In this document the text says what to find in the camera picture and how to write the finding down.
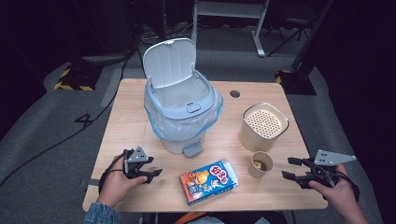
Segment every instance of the person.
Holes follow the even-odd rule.
[[[122,160],[118,160],[113,166],[114,172],[110,172],[107,175],[99,197],[95,203],[91,204],[90,209],[85,216],[84,224],[120,223],[120,214],[114,207],[125,198],[131,189],[147,181],[145,176],[128,179],[122,171],[122,163]],[[345,175],[347,174],[347,171],[342,164],[337,165],[336,170],[337,172],[341,172]],[[334,186],[334,188],[327,188],[316,181],[310,181],[309,186],[326,197],[329,204],[334,207],[338,214],[340,214],[346,224],[368,223],[355,200],[352,187],[343,178],[340,178],[340,181]],[[220,224],[224,223],[222,222],[224,219],[234,219],[233,214],[240,217],[240,214],[238,213],[207,213],[208,216],[197,217],[194,221],[189,223]],[[286,223],[286,219],[283,215],[280,216],[277,212],[252,212],[249,214],[253,215],[252,217],[255,215],[261,216],[263,214],[267,214],[270,215],[270,218],[267,219],[267,222],[269,223],[279,223],[278,221],[272,222],[272,218],[274,220],[281,220],[281,223]],[[177,220],[179,219],[178,217],[176,220],[172,221],[169,221],[170,219],[160,221],[160,217],[164,218],[164,216],[159,216],[159,223],[177,223]]]

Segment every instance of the wooden surface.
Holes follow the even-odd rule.
[[[327,202],[312,189],[300,189],[293,181],[282,177],[281,171],[304,175],[307,167],[288,164],[288,157],[308,158],[307,149],[297,127],[286,96],[279,84],[257,82],[212,81],[213,87],[224,98],[222,114],[205,135],[203,152],[187,159],[183,154],[169,152],[151,129],[143,107],[145,79],[124,79],[119,88],[106,132],[92,172],[99,179],[116,155],[127,148],[141,146],[148,156],[154,157],[142,171],[163,169],[151,184],[131,190],[127,198],[117,205],[120,211],[176,212],[176,211],[243,211],[243,210],[295,210],[325,208]],[[239,91],[233,98],[230,91]],[[290,121],[289,128],[277,139],[269,153],[275,163],[272,172],[262,178],[248,174],[252,152],[241,146],[238,133],[243,113],[258,102],[269,103],[283,112]],[[226,158],[238,176],[239,186],[229,192],[203,202],[187,206],[178,176],[182,173]],[[89,186],[83,203],[88,210],[96,201],[98,188]]]

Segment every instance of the plastic bag liner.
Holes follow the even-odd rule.
[[[155,89],[162,107],[178,108],[185,106],[188,101],[194,101],[194,99],[200,99],[207,95],[207,90],[199,87],[202,82],[194,81],[194,78],[196,77],[191,76],[184,80],[182,85],[176,84],[171,87]],[[161,114],[145,94],[144,106],[154,133],[166,141],[185,141],[207,131],[219,119],[223,108],[221,94],[215,89],[213,91],[215,93],[213,106],[193,117],[180,119],[170,119]]]

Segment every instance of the beige container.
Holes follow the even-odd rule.
[[[289,120],[278,109],[258,103],[245,111],[239,140],[249,151],[268,151],[288,127]]]
[[[255,152],[250,159],[248,173],[254,178],[260,178],[274,168],[274,161],[270,155],[265,152]]]

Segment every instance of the trash can lid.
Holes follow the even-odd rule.
[[[178,38],[150,47],[143,56],[143,67],[151,86],[156,88],[177,84],[192,76],[196,48],[192,40]]]

